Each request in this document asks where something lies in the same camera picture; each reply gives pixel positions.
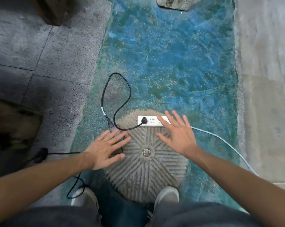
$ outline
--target forearm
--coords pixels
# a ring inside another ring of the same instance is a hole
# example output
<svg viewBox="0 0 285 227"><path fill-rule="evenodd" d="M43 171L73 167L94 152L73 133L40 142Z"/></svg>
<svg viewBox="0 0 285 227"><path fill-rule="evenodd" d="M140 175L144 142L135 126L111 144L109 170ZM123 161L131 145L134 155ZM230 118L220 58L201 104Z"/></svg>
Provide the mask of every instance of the forearm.
<svg viewBox="0 0 285 227"><path fill-rule="evenodd" d="M0 178L0 223L89 168L85 153L42 163Z"/></svg>
<svg viewBox="0 0 285 227"><path fill-rule="evenodd" d="M285 226L285 190L199 147L190 154L188 158L265 226Z"/></svg>

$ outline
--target gray sneaker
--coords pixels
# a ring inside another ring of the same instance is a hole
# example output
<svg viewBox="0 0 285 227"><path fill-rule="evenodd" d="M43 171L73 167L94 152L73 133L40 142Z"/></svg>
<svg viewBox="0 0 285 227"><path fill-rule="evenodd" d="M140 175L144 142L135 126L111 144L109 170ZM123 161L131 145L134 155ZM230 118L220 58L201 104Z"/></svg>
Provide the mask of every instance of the gray sneaker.
<svg viewBox="0 0 285 227"><path fill-rule="evenodd" d="M72 197L76 197L79 194L81 194L83 192L83 189L84 188L80 188L77 191L75 191ZM82 195L80 195L77 198L72 198L71 205L81 206L81 207L96 207L97 210L99 208L98 201L97 201L95 194L93 193L91 189L87 187L85 187L85 190Z"/></svg>
<svg viewBox="0 0 285 227"><path fill-rule="evenodd" d="M160 202L175 202L179 203L179 193L178 190L174 187L167 186L160 191L160 193L157 195L155 203L154 203L154 210L155 212L156 207ZM154 218L154 215L151 211L148 210L148 218L150 218L150 221L146 224L145 227L150 227L152 226L152 220Z"/></svg>

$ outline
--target beige round mat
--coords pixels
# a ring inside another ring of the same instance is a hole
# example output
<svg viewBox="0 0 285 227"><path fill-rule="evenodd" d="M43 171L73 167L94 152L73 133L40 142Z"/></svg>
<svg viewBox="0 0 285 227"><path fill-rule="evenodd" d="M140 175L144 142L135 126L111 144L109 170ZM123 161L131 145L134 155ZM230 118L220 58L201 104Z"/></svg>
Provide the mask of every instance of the beige round mat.
<svg viewBox="0 0 285 227"><path fill-rule="evenodd" d="M118 120L122 128L136 125L138 115L154 116L159 113L133 111ZM136 202L154 202L166 186L178 187L185 175L188 160L163 143L156 132L170 136L164 127L139 127L129 131L131 141L123 147L125 158L105 171L108 179L127 199Z"/></svg>

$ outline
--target power outlet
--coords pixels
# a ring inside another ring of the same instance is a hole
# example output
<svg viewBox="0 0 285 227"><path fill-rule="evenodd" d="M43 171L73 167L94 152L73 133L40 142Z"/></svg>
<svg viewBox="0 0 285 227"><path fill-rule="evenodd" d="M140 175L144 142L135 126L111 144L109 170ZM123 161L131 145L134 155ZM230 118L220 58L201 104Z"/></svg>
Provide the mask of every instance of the power outlet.
<svg viewBox="0 0 285 227"><path fill-rule="evenodd" d="M163 125L161 124L161 122L157 119L156 116L138 116L138 117L137 117L137 125L141 124L142 118L144 118L144 117L147 118L148 122L145 123L145 124L142 124L141 126L163 126ZM170 123L169 120L168 120L168 118L167 118L167 116L162 116L162 118L163 118L165 121L167 121L168 123Z"/></svg>

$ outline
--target finger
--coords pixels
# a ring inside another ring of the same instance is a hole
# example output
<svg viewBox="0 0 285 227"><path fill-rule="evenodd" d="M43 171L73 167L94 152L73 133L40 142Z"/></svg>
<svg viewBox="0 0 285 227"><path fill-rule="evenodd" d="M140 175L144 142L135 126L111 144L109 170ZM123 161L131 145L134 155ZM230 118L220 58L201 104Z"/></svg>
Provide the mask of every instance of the finger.
<svg viewBox="0 0 285 227"><path fill-rule="evenodd" d="M171 147L172 140L170 138L164 136L162 133L156 133L155 135L159 137L161 141L163 141L165 144Z"/></svg>
<svg viewBox="0 0 285 227"><path fill-rule="evenodd" d="M103 166L102 168L105 168L105 167L108 167L110 166L111 164L115 163L115 162L118 162L122 159L125 158L125 154L121 153L121 154L118 154L112 158L107 158L104 162L103 162Z"/></svg>
<svg viewBox="0 0 285 227"><path fill-rule="evenodd" d="M109 130L104 131L95 141L102 140L108 134L108 132Z"/></svg>
<svg viewBox="0 0 285 227"><path fill-rule="evenodd" d="M115 136L114 138L109 140L109 144L115 144L118 142L118 140L120 140L122 137L124 137L128 132L127 131L123 131L121 134L119 134L118 136Z"/></svg>
<svg viewBox="0 0 285 227"><path fill-rule="evenodd" d="M115 129L112 133L110 133L109 135L107 135L103 140L104 141L109 141L111 138L113 138L117 133L119 132L118 129Z"/></svg>
<svg viewBox="0 0 285 227"><path fill-rule="evenodd" d="M167 121L165 121L161 116L156 116L157 117L157 119L161 122L161 124L165 127L165 128L167 128L169 131L171 131L171 129L173 128L173 126L170 124L170 123L168 123Z"/></svg>
<svg viewBox="0 0 285 227"><path fill-rule="evenodd" d="M191 127L191 126L190 126L190 123L189 123L189 121L188 121L187 116L186 116L186 115L183 115L182 117L183 117L183 120L185 121L185 125L186 125L187 127Z"/></svg>
<svg viewBox="0 0 285 227"><path fill-rule="evenodd" d="M180 124L180 125L185 125L185 123L182 121L182 118L177 114L177 112L175 110L172 111L172 113L174 114L175 118L177 119L177 122Z"/></svg>
<svg viewBox="0 0 285 227"><path fill-rule="evenodd" d="M168 111L165 111L165 114L173 126L179 127L179 123L175 119L173 119L173 117L170 115L170 113Z"/></svg>
<svg viewBox="0 0 285 227"><path fill-rule="evenodd" d="M124 140L118 142L117 144L112 145L112 152L114 152L115 150L121 148L123 145L125 145L126 143L128 143L131 140L131 137L127 137Z"/></svg>

